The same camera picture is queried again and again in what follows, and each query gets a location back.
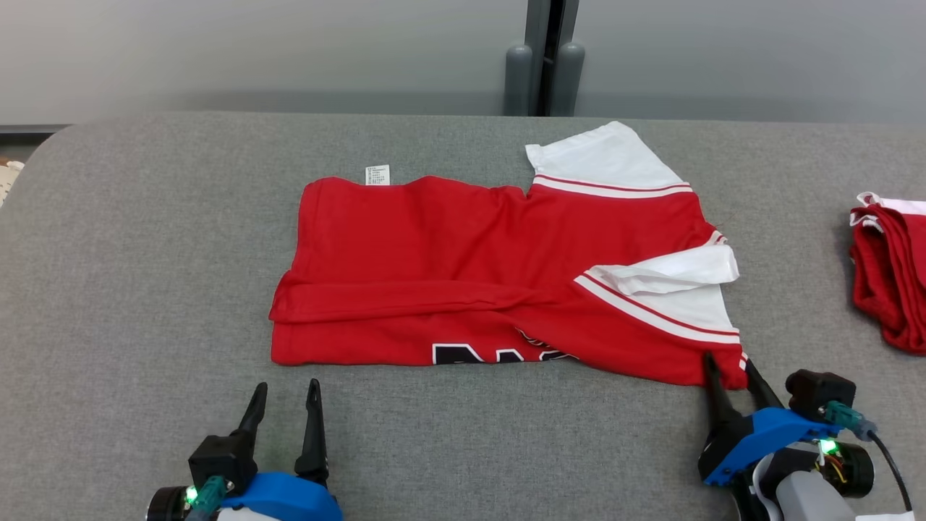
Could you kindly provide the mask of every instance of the gray fabric surface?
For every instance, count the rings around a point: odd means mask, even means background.
[[[182,113],[55,135],[0,209],[3,518],[141,518],[155,489],[189,481],[186,457],[236,426],[262,380],[257,461],[290,471],[317,377],[347,519],[735,519],[695,470],[702,389],[573,361],[269,361],[267,313],[306,183],[361,181],[364,167],[388,163],[394,183],[436,174],[526,186],[523,145],[604,122]],[[725,288],[727,307],[765,377],[783,397],[801,367],[855,380],[857,407],[924,504],[926,361],[886,346],[850,306],[846,250],[858,192],[926,198],[926,134],[626,122],[730,238],[743,276]],[[873,457],[875,490],[852,504],[900,512]]]

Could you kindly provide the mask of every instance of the folded red garment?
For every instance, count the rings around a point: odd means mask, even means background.
[[[270,356],[300,363],[541,362],[746,385],[720,284],[738,276],[692,187],[610,123],[527,146],[525,193],[428,176],[325,178],[299,205]]]
[[[853,301],[892,346],[926,355],[926,202],[858,196],[852,210]]]

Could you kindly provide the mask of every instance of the gray wall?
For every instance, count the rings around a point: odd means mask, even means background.
[[[0,126],[150,108],[501,114],[526,11],[527,0],[6,0]]]
[[[926,122],[923,0],[581,0],[577,116]]]

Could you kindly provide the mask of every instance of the clothing tag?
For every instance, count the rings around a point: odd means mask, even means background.
[[[367,184],[389,185],[389,165],[367,167]]]

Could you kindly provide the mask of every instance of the sleeve stripe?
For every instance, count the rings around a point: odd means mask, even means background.
[[[552,175],[547,175],[545,173],[535,174],[537,177],[543,177],[544,179],[549,179],[550,181],[557,181],[559,183],[568,183],[568,184],[581,184],[582,186],[594,186],[597,188],[610,188],[612,190],[623,190],[626,192],[659,192],[665,190],[666,188],[690,188],[691,185],[687,183],[676,183],[676,184],[667,184],[666,186],[656,186],[652,188],[637,188],[630,186],[620,186],[617,184],[598,184],[598,183],[588,183],[585,181],[576,181],[574,179],[566,179],[563,177],[553,177]]]
[[[714,233],[710,235],[710,238],[704,243],[704,246],[712,246],[717,244],[727,244],[727,237],[723,236],[721,232],[714,230]]]
[[[547,175],[537,174],[533,178],[534,184],[541,184],[556,190],[565,192],[574,192],[576,194],[586,194],[589,196],[612,197],[618,199],[647,199],[651,197],[663,197],[672,194],[693,193],[692,187],[688,184],[671,184],[660,188],[643,189],[643,188],[625,188],[622,186],[604,186],[601,184],[587,184],[575,181],[566,181],[551,178]]]
[[[681,323],[609,290],[587,275],[579,275],[575,278],[575,282],[614,308],[676,337],[717,344],[740,343],[739,331],[711,331]]]

